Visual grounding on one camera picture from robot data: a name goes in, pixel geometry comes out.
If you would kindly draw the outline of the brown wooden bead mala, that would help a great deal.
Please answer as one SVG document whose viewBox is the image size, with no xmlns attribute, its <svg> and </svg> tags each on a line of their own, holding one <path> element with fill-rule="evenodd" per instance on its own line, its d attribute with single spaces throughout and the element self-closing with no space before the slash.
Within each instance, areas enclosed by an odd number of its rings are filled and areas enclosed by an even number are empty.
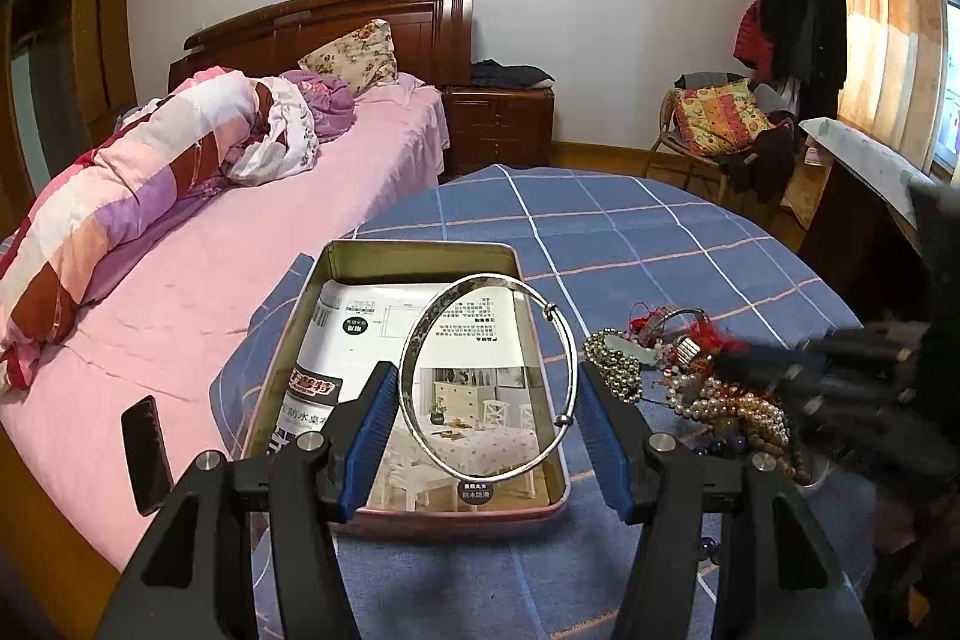
<svg viewBox="0 0 960 640">
<path fill-rule="evenodd" d="M 776 466 L 796 484 L 811 484 L 811 470 L 797 450 L 781 445 L 768 432 L 747 417 L 720 417 L 709 425 L 706 445 L 709 455 L 718 458 L 747 458 L 754 453 L 772 456 Z"/>
</svg>

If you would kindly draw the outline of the red tassel charm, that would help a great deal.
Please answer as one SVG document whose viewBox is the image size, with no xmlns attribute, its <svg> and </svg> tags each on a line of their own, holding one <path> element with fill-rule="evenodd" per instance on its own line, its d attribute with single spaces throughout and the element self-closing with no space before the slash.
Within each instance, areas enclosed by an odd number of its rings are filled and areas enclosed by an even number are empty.
<svg viewBox="0 0 960 640">
<path fill-rule="evenodd" d="M 683 360 L 706 359 L 709 356 L 745 353 L 747 342 L 732 336 L 709 319 L 693 321 L 675 341 L 675 353 Z"/>
</svg>

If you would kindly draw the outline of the silver wristwatch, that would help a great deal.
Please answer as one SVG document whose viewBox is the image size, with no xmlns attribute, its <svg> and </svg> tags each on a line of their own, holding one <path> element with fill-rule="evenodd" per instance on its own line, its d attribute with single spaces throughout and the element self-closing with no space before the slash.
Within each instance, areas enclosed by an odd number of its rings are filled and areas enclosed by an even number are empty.
<svg viewBox="0 0 960 640">
<path fill-rule="evenodd" d="M 675 341 L 683 331 L 698 319 L 709 319 L 703 308 L 666 305 L 654 308 L 649 314 L 631 322 L 631 335 L 641 346 L 651 349 L 658 369 L 679 367 L 686 370 L 698 360 L 683 360 L 675 353 Z"/>
</svg>

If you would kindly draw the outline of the black smartphone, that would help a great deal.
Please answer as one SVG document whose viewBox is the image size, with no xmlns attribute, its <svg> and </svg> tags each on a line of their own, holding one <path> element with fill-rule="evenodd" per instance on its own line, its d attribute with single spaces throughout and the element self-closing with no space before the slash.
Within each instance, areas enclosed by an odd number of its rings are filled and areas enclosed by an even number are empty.
<svg viewBox="0 0 960 640">
<path fill-rule="evenodd" d="M 125 409 L 121 429 L 133 502 L 140 515 L 149 516 L 174 486 L 155 397 L 146 395 Z"/>
</svg>

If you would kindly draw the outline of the blue plaid tablecloth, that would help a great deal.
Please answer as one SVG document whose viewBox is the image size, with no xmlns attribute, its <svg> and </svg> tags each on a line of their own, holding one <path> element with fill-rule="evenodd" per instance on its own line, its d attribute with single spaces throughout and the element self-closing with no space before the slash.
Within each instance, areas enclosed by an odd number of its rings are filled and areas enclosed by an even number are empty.
<svg viewBox="0 0 960 640">
<path fill-rule="evenodd" d="M 662 304 L 695 305 L 722 330 L 786 344 L 854 320 L 765 230 L 635 177 L 491 166 L 397 203 L 359 235 L 509 245 L 526 280 L 578 335 Z M 605 505 L 577 435 L 565 456 L 565 510 L 535 533 L 441 544 L 340 536 L 338 562 L 364 637 L 607 637 L 638 533 Z"/>
</svg>

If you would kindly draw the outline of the leaf-patterned desk cover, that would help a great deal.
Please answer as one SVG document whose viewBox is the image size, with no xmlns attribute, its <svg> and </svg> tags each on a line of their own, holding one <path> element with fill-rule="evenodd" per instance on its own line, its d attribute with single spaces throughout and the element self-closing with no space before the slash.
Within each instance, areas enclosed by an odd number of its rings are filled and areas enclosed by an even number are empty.
<svg viewBox="0 0 960 640">
<path fill-rule="evenodd" d="M 802 120 L 800 128 L 812 142 L 830 152 L 835 161 L 895 209 L 911 227 L 916 226 L 910 187 L 934 184 L 923 170 L 914 167 L 900 152 L 839 120 L 827 117 Z"/>
</svg>

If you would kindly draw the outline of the wicker chair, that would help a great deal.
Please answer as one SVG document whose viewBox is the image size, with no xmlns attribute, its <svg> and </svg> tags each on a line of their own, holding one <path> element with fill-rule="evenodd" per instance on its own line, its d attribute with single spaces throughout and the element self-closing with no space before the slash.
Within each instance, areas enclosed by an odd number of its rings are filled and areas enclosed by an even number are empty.
<svg viewBox="0 0 960 640">
<path fill-rule="evenodd" d="M 667 148 L 692 161 L 687 179 L 708 184 L 701 169 L 718 172 L 718 205 L 729 193 L 752 193 L 760 205 L 774 205 L 796 170 L 796 131 L 793 109 L 770 85 L 745 74 L 682 74 L 662 99 L 646 165 Z"/>
</svg>

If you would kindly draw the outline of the pink bed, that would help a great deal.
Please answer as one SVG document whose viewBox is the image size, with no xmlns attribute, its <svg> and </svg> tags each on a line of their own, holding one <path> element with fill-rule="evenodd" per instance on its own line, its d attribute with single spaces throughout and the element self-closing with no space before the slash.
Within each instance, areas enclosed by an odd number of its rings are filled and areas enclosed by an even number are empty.
<svg viewBox="0 0 960 640">
<path fill-rule="evenodd" d="M 169 232 L 71 335 L 46 349 L 2 424 L 65 520 L 114 567 L 148 521 L 135 509 L 121 416 L 158 404 L 172 471 L 238 440 L 218 431 L 208 388 L 257 307 L 299 255 L 316 255 L 398 200 L 438 184 L 449 135 L 438 89 L 402 74 L 364 92 L 356 122 L 313 169 L 229 188 Z"/>
</svg>

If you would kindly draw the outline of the pink metal tin box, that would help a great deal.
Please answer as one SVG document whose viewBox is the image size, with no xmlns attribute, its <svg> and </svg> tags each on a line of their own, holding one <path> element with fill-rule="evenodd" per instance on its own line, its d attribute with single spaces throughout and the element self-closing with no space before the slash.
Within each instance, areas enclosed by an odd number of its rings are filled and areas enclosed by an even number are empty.
<svg viewBox="0 0 960 640">
<path fill-rule="evenodd" d="M 285 396 L 288 372 L 295 364 L 299 343 L 325 281 L 343 284 L 439 283 L 443 289 L 421 310 L 402 347 L 397 369 L 398 408 L 410 435 L 425 445 L 412 406 L 415 365 L 431 327 L 449 305 L 483 287 L 503 286 L 524 292 L 530 310 L 540 320 L 535 346 L 542 362 L 544 390 L 551 403 L 553 440 L 539 456 L 507 473 L 475 476 L 462 473 L 431 455 L 438 470 L 454 479 L 457 497 L 466 507 L 457 512 L 391 512 L 368 502 L 358 510 L 353 525 L 377 536 L 493 537 L 514 536 L 545 525 L 565 508 L 569 495 L 563 437 L 573 425 L 574 392 L 578 388 L 576 341 L 562 309 L 524 283 L 517 253 L 506 244 L 441 241 L 355 241 L 342 239 L 325 245 L 301 284 L 291 314 L 281 328 L 256 404 L 244 419 L 244 456 L 267 455 L 278 409 Z"/>
</svg>

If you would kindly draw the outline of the hanging dark coats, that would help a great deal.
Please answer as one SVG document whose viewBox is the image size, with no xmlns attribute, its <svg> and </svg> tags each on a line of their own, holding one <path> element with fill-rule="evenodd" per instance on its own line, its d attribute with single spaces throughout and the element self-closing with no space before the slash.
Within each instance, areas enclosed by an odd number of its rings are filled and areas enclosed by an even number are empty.
<svg viewBox="0 0 960 640">
<path fill-rule="evenodd" d="M 846 19 L 846 0 L 755 0 L 734 57 L 760 81 L 794 81 L 799 120 L 835 117 L 848 76 Z"/>
</svg>

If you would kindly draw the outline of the orange patterned curtain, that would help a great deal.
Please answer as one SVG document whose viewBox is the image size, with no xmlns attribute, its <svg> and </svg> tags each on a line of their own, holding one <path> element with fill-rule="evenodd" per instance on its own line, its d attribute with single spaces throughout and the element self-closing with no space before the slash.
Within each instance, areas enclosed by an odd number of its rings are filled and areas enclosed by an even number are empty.
<svg viewBox="0 0 960 640">
<path fill-rule="evenodd" d="M 838 117 L 926 169 L 946 71 L 946 0 L 846 0 Z"/>
</svg>

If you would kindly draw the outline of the dark clothes on nightstand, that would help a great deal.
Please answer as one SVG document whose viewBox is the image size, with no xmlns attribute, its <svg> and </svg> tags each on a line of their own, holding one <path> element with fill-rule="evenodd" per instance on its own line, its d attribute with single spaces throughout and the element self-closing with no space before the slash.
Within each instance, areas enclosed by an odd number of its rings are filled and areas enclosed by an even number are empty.
<svg viewBox="0 0 960 640">
<path fill-rule="evenodd" d="M 553 76 L 532 65 L 503 65 L 493 58 L 475 62 L 470 69 L 470 84 L 474 88 L 527 91 L 528 89 L 551 89 Z"/>
</svg>

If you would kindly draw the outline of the floral pillow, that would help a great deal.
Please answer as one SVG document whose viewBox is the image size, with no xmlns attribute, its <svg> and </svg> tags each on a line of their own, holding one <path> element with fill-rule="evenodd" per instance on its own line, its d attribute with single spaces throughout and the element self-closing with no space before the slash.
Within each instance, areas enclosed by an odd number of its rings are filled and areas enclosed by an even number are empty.
<svg viewBox="0 0 960 640">
<path fill-rule="evenodd" d="M 392 28 L 386 19 L 370 19 L 298 60 L 299 68 L 342 80 L 353 96 L 397 81 Z"/>
</svg>

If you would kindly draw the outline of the purple garment on bed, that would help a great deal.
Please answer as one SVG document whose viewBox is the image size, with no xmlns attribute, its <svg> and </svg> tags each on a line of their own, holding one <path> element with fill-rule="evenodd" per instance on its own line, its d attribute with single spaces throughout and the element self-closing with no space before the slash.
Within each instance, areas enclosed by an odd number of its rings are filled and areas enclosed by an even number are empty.
<svg viewBox="0 0 960 640">
<path fill-rule="evenodd" d="M 281 78 L 293 83 L 301 92 L 313 114 L 314 133 L 321 145 L 345 135 L 355 124 L 355 98 L 345 81 L 311 70 L 284 71 Z"/>
</svg>

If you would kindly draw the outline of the wooden wardrobe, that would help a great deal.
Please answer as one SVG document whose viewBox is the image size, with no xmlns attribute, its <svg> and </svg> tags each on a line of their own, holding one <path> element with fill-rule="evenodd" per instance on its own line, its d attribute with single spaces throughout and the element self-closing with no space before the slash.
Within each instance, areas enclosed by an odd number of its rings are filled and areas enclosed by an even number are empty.
<svg viewBox="0 0 960 640">
<path fill-rule="evenodd" d="M 2 232 L 137 104 L 127 0 L 2 0 Z"/>
</svg>

